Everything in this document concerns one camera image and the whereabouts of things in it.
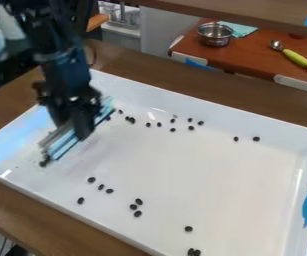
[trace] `white plastic tray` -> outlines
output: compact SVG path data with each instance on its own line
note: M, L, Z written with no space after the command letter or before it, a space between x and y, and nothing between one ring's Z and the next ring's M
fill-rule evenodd
M307 255L301 214L307 128L92 75L92 84L125 114L114 113L41 168L37 142L54 127L45 108L33 107L0 130L1 182L154 255L187 255L191 247L204 256ZM91 176L94 184L87 182ZM98 191L100 184L115 192ZM139 218L129 209L136 198L144 201ZM193 232L184 231L187 225Z

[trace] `stainless steel bowl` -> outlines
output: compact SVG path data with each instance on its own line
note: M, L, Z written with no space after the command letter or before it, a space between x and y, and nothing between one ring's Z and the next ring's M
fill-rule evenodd
M223 47L229 44L233 30L225 25L214 22L198 27L198 41L206 46Z

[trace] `wooden table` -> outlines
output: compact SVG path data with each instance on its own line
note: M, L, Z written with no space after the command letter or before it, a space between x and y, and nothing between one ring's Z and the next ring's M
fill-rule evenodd
M94 68L104 72L307 126L307 92L199 70L97 41L89 45L98 49ZM35 104L30 84L40 77L33 70L0 89L0 128ZM147 255L2 184L0 232L37 255Z
M127 0L171 12L307 35L307 0Z
M203 58L207 60L209 66L271 81L275 75L282 75L307 82L306 69L268 47L271 39L280 40L285 48L294 50L307 58L307 37L294 39L288 33L259 29L244 38L232 38L226 47L211 48L198 43L197 27L212 21L215 20L201 20L170 49L170 55L182 53Z

